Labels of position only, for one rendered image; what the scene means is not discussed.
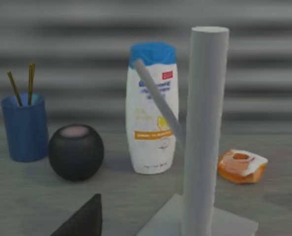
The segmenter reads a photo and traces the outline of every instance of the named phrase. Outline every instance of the orange label stripe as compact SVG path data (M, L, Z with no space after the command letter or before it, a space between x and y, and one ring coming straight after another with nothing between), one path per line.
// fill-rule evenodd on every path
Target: orange label stripe
M163 137L172 136L172 130L163 130L163 131L152 131L152 132L145 132L145 131L135 131L134 138L136 140L157 140Z

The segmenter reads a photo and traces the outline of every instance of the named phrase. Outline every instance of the white square base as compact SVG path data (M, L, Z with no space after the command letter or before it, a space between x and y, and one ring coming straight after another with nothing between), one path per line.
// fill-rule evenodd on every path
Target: white square base
M182 196L175 194L137 236L181 236ZM215 208L212 236L254 236L257 222Z

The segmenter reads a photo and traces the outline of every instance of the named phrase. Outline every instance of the blue bottle cap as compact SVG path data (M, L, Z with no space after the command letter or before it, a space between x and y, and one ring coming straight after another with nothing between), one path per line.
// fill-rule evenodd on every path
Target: blue bottle cap
M145 66L154 64L175 64L175 48L167 43L149 42L138 43L131 46L130 64L133 69L133 62L142 59Z

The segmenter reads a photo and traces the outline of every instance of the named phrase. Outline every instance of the red label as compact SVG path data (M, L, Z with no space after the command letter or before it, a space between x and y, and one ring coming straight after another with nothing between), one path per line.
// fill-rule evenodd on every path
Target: red label
M172 78L174 75L173 75L173 72L172 71L168 71L168 72L164 72L162 73L162 79L163 80L167 80L167 79L170 79Z

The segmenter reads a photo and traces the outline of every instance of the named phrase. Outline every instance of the white rod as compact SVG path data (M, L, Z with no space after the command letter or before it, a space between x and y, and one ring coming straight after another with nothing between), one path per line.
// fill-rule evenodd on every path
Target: white rod
M149 71L147 70L145 64L141 59L133 62L133 66L140 76L141 80L145 84L148 92L150 93L153 101L157 105L159 111L166 119L170 129L175 135L176 140L181 145L181 147L185 148L185 134L183 132L182 126L177 121L173 111L169 107L168 103L165 101L164 97L161 95L155 81L152 79Z
M227 28L192 28L183 236L211 236L228 41Z

